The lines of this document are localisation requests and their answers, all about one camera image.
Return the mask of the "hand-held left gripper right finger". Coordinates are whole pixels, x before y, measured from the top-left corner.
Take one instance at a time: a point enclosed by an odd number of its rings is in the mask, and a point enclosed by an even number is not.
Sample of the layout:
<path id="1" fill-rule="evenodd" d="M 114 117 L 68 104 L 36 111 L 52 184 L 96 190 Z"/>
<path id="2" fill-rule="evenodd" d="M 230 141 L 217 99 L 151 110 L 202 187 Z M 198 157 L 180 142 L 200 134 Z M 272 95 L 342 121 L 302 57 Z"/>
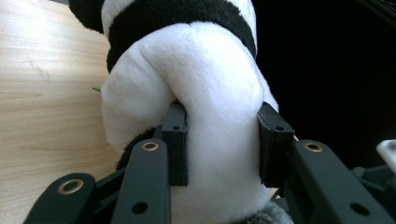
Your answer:
<path id="1" fill-rule="evenodd" d="M 260 133 L 260 178 L 268 188 L 285 185 L 289 168 L 288 152 L 295 131 L 275 109 L 264 102 L 258 112 Z"/>

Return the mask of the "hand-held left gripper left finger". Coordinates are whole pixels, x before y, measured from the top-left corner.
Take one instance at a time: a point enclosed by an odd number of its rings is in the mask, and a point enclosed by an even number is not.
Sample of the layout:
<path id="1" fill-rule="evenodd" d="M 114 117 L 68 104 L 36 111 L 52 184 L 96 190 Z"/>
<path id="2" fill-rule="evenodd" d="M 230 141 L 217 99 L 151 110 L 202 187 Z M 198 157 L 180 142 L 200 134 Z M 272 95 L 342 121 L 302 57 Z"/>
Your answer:
<path id="1" fill-rule="evenodd" d="M 167 145 L 170 165 L 170 185 L 188 185 L 187 134 L 188 115 L 178 100 L 169 105 L 162 127 L 163 141 Z"/>

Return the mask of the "grey furry cloth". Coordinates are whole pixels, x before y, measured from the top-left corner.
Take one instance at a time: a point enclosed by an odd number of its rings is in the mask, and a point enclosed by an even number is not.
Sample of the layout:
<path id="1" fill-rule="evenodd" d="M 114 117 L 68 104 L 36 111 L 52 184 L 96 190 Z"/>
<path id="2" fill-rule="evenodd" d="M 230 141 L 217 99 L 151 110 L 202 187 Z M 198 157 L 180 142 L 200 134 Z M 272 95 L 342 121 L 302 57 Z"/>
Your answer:
<path id="1" fill-rule="evenodd" d="M 261 211 L 232 224 L 294 224 L 294 222 L 283 208 L 276 203 L 269 203 Z"/>

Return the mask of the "panda plush toy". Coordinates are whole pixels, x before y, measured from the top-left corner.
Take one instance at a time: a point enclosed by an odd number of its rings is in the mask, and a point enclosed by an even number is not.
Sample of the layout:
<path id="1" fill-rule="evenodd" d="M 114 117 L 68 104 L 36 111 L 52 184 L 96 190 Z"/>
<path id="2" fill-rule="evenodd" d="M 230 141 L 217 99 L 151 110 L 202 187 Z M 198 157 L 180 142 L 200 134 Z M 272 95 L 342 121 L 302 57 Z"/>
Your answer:
<path id="1" fill-rule="evenodd" d="M 259 178 L 259 122 L 270 88 L 256 64 L 251 0 L 69 0 L 109 43 L 102 116 L 125 149 L 181 102 L 189 182 L 172 190 L 174 224 L 233 224 L 269 203 Z"/>

